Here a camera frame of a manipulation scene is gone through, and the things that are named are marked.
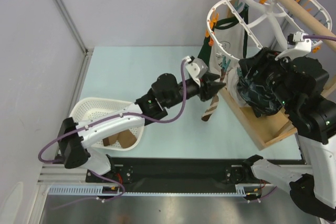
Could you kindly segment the brown striped sock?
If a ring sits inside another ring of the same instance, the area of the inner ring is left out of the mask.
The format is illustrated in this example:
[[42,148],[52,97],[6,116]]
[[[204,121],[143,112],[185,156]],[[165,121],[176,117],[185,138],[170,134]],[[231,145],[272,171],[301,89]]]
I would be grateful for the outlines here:
[[[226,73],[221,72],[220,82],[224,82],[225,75]],[[202,115],[201,120],[207,122],[217,109],[218,104],[219,104],[219,97],[218,94],[216,94],[215,96],[213,96],[209,108]]]

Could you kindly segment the teal clothespin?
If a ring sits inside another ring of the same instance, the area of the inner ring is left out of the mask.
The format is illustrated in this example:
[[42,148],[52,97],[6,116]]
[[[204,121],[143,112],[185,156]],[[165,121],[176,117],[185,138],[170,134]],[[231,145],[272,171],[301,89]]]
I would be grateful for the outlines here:
[[226,73],[230,66],[231,59],[226,59],[226,57],[222,58],[221,72]]
[[243,76],[241,68],[237,68],[236,72],[237,72],[237,75],[238,75],[239,78]]

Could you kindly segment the white round clip hanger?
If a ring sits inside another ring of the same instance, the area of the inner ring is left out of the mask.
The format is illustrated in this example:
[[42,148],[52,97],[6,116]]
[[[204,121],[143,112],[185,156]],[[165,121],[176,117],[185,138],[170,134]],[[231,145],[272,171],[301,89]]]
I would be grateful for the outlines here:
[[[280,9],[276,6],[276,4],[271,2],[270,0],[254,0],[254,1],[262,4],[265,10],[270,10],[273,13],[281,12]],[[297,2],[300,5],[304,6],[304,8],[311,15],[315,16],[315,18],[319,22],[323,23],[324,26],[327,25],[325,16],[322,13],[319,13],[318,9],[313,4],[309,3],[308,0],[297,0]],[[246,0],[234,0],[233,6],[238,11],[241,19],[246,24],[250,24],[254,22],[257,18],[259,18],[262,15],[262,12],[260,11],[259,8],[249,7],[249,5],[246,3]],[[219,20],[226,19],[226,18],[233,18],[238,21],[238,19],[234,15],[228,13],[227,5],[219,5],[215,13],[213,13],[211,16],[212,22],[210,23],[210,26],[213,32],[214,32],[214,27],[216,26],[216,23]],[[287,49],[288,45],[287,45],[287,35],[285,33],[286,29],[283,27],[282,23],[287,23],[291,31],[294,33],[297,31],[308,33],[310,31],[310,29],[298,19],[295,19],[297,26],[292,26],[283,17],[276,17],[276,21],[279,23],[280,27],[282,28],[282,33],[285,37],[283,45],[279,45],[278,40],[276,39],[276,36],[275,36],[274,27],[268,18],[264,19],[264,21],[262,21],[260,24],[250,29],[252,33],[257,37],[257,39],[260,41],[263,48],[267,46],[268,42],[267,42],[267,38],[261,33],[262,29],[266,30],[266,34],[269,35],[270,38],[273,39],[275,43],[278,45],[278,47],[280,47],[280,49],[283,51]],[[247,45],[251,45],[255,49],[258,49],[255,43],[253,42],[253,40],[248,36],[247,32],[245,31],[244,46],[247,46]]]

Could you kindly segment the brown socks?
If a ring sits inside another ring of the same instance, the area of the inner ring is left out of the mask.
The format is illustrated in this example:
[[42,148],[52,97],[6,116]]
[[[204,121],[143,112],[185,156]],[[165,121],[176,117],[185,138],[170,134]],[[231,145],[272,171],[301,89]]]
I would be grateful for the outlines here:
[[119,142],[122,148],[129,148],[136,143],[137,138],[130,130],[125,130],[112,136],[106,137],[102,141],[104,146],[113,145],[116,142]]

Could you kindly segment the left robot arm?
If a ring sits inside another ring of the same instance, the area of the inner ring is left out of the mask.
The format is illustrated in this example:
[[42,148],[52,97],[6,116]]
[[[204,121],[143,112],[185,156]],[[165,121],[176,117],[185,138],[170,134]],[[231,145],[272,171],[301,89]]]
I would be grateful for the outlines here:
[[93,120],[76,122],[72,117],[63,120],[58,145],[66,169],[84,167],[94,171],[104,182],[115,178],[115,168],[107,156],[90,150],[98,141],[122,131],[166,123],[167,109],[185,105],[189,98],[198,96],[201,101],[211,99],[225,84],[218,82],[218,75],[206,72],[200,79],[183,79],[178,83],[170,73],[160,75],[147,94],[128,107]]

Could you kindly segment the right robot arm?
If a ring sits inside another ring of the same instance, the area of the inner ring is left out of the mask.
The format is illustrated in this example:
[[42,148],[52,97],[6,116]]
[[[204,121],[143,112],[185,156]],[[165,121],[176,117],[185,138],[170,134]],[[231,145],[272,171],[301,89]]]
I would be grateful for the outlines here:
[[254,155],[244,161],[243,179],[270,182],[303,212],[335,222],[335,103],[322,96],[328,73],[316,59],[281,58],[268,48],[238,64],[241,96],[261,114],[264,98],[284,108],[312,167],[311,174],[301,174]]

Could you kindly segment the white printed t-shirt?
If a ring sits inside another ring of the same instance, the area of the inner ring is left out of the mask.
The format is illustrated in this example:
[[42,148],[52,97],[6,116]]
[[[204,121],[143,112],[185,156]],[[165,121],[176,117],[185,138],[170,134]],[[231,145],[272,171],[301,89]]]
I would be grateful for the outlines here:
[[[243,59],[243,56],[246,55],[246,47],[244,46],[245,30],[237,20],[233,18],[219,20],[214,27],[214,33],[218,42],[227,53],[233,55],[237,59]],[[226,57],[226,59],[230,58],[226,56],[216,44],[214,44],[212,46],[211,57],[209,60],[209,69],[212,73],[221,76],[223,57]],[[230,66],[224,78],[224,83],[226,83],[225,88],[239,107],[246,107],[247,103],[237,92],[237,68],[238,62],[231,59]]]

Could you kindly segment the dark green sleeve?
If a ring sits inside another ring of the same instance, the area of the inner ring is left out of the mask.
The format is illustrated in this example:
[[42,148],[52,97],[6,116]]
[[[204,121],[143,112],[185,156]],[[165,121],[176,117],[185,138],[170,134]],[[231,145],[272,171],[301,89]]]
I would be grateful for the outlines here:
[[209,42],[210,42],[210,37],[205,37],[201,50],[197,56],[198,58],[202,59],[207,66],[209,65],[209,60],[210,60],[211,51],[212,51],[212,46],[209,45]]

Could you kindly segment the orange clothespin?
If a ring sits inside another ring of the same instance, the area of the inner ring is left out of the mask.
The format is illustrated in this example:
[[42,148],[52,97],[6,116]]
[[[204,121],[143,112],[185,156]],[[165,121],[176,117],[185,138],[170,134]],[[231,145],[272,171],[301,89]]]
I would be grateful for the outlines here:
[[209,30],[206,30],[206,32],[205,32],[205,38],[207,39],[208,45],[210,47],[212,47],[213,44],[214,44],[214,41],[213,41],[213,39],[211,37],[211,34],[213,34],[213,33],[214,33],[213,30],[211,30],[211,32],[209,32]]

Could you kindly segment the aluminium corner profile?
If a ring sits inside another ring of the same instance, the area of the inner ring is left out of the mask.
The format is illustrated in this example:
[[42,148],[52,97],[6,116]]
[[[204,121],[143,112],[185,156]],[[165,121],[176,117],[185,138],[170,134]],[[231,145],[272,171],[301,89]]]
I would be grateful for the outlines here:
[[57,10],[59,11],[65,25],[68,27],[71,35],[73,36],[77,46],[80,48],[80,50],[82,51],[82,53],[84,55],[88,55],[91,54],[93,52],[93,49],[88,48],[80,33],[79,30],[74,22],[74,20],[72,19],[71,14],[68,11],[68,8],[66,7],[65,3],[63,0],[52,0],[57,8]]

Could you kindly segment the white perforated laundry basket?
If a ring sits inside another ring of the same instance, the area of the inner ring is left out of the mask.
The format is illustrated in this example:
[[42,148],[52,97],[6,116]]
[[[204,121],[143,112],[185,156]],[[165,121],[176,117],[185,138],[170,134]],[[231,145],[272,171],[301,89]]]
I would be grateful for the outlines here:
[[[93,98],[93,97],[84,98],[74,106],[69,116],[72,117],[75,122],[91,120],[122,110],[128,107],[130,104],[131,102],[129,101],[121,101],[114,99]],[[113,151],[129,151],[139,144],[144,131],[144,126],[134,127],[129,130],[137,138],[136,143],[129,148],[122,148],[119,142],[116,142],[113,145],[104,146],[102,140],[93,144],[93,147]]]

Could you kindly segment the wooden rack frame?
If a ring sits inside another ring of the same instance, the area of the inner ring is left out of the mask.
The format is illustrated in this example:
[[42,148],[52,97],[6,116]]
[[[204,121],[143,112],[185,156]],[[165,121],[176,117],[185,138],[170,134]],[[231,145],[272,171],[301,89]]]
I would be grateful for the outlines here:
[[[322,43],[326,43],[329,48],[335,50],[335,34],[332,32],[332,18],[327,10],[317,0],[308,0],[308,2],[313,4],[318,9],[318,12],[325,16],[327,22],[326,26],[319,22],[315,16],[311,15],[304,8],[304,6],[297,2],[297,0],[270,0],[280,9],[280,13],[273,13],[270,10],[265,10],[262,4],[254,0],[246,0],[246,3],[249,5],[249,7],[259,8],[262,12],[262,15],[254,22],[246,24],[241,19],[238,11],[234,8],[233,1],[234,0],[221,0],[210,9],[207,15],[207,30],[209,30],[209,32],[212,30],[210,26],[210,23],[212,22],[212,14],[215,13],[219,5],[227,5],[228,13],[234,15],[238,19],[239,24],[243,26],[244,30],[253,40],[258,49],[262,49],[262,44],[250,29],[260,24],[262,21],[264,21],[264,19],[268,18],[274,27],[275,36],[279,45],[283,45],[285,37],[282,33],[282,28],[276,21],[276,17],[283,17],[292,26],[297,26],[295,19],[300,20],[316,35],[322,37]],[[211,37],[214,43],[226,56],[235,61],[239,60],[224,50],[222,45],[218,42],[215,33],[211,34]],[[230,96],[226,88],[221,89],[220,94],[259,150],[270,147],[271,145],[278,143],[297,132],[297,129],[285,116],[284,111],[280,111],[277,114],[269,117],[257,118],[254,115],[252,108],[239,107],[234,99]]]

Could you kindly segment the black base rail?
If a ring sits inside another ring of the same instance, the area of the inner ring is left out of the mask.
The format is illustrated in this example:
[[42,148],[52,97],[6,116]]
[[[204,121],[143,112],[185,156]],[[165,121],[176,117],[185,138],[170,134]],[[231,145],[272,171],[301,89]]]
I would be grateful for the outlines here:
[[243,167],[242,159],[181,159],[111,157],[105,176],[120,182],[128,193],[233,193],[238,184],[259,191],[265,182]]

